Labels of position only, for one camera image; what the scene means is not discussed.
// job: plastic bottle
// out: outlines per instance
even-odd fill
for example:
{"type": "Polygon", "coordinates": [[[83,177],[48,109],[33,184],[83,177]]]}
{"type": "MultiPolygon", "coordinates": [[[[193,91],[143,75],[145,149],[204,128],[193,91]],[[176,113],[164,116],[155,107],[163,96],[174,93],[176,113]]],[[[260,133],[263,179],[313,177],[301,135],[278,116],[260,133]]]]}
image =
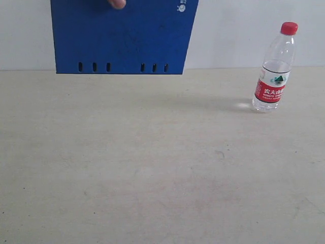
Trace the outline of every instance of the plastic bottle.
{"type": "Polygon", "coordinates": [[[252,102],[254,108],[260,112],[270,112],[278,108],[295,58],[294,35],[297,30],[296,23],[283,23],[280,35],[266,53],[252,102]]]}

